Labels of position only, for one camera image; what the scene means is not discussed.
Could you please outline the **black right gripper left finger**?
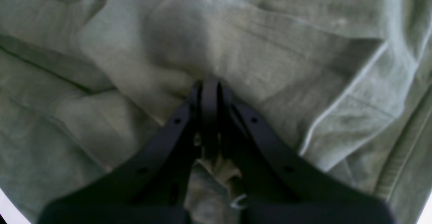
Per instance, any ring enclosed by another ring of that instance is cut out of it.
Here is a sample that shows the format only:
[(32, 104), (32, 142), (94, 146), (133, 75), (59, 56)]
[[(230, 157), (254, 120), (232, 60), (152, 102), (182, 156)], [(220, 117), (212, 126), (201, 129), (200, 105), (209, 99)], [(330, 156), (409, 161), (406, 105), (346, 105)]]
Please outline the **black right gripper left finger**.
[(112, 173), (48, 204), (39, 224), (190, 224), (185, 195), (194, 145), (197, 82), (188, 99), (145, 147)]

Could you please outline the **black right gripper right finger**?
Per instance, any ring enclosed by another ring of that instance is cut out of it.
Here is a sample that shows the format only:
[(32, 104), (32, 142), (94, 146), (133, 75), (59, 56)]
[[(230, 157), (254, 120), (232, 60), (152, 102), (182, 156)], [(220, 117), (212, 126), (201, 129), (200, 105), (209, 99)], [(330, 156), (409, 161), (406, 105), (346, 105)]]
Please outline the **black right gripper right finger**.
[(243, 224), (394, 224), (387, 205), (324, 174), (216, 79), (202, 85), (202, 158), (233, 161), (248, 206)]

